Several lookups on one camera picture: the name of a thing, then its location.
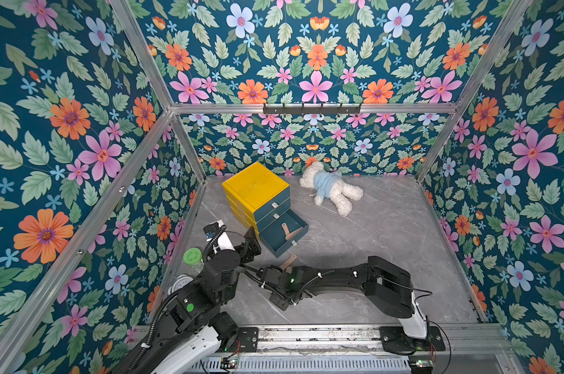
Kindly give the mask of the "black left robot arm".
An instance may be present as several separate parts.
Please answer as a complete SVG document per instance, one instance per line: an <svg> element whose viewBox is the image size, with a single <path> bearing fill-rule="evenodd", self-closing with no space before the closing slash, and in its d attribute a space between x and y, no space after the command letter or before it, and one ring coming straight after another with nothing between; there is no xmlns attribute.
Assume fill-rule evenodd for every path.
<svg viewBox="0 0 564 374"><path fill-rule="evenodd" d="M239 268L260 255L261 247L255 229L249 228L241 236L243 243L216 250L227 233L224 224L216 230L203 251L202 271L161 302L146 336L114 373L185 372L221 349L239 349L238 325L221 308L235 297Z"/></svg>

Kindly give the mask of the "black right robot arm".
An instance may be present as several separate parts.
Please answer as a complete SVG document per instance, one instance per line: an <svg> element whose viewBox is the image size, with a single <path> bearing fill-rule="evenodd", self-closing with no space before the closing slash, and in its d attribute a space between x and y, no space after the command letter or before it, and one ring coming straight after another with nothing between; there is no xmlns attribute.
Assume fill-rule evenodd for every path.
<svg viewBox="0 0 564 374"><path fill-rule="evenodd" d="M335 269L296 266L287 272L268 266L256 271L256 283L271 292L270 301L281 310L325 293L361 293L379 311L398 319L407 337L428 337L428 320L416 296L420 290L412 284L411 274L382 257L371 256L365 263Z"/></svg>

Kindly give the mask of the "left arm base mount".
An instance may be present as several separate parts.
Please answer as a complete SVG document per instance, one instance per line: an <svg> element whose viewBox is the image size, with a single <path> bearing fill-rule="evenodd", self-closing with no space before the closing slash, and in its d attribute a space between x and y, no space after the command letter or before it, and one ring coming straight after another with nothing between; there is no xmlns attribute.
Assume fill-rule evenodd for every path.
<svg viewBox="0 0 564 374"><path fill-rule="evenodd" d="M228 313L220 313L212 319L210 326L217 332L220 342L217 352L257 352L260 330L258 327L240 327Z"/></svg>

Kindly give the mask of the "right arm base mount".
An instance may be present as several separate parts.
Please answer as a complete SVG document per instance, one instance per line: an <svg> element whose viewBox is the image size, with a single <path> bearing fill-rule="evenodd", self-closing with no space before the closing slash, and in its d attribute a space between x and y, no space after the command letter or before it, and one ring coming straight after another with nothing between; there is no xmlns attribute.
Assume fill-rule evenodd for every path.
<svg viewBox="0 0 564 374"><path fill-rule="evenodd" d="M395 355L414 355L418 352L445 352L447 346L442 330L437 326L428 328L426 338L411 338L401 327L380 327L383 350Z"/></svg>

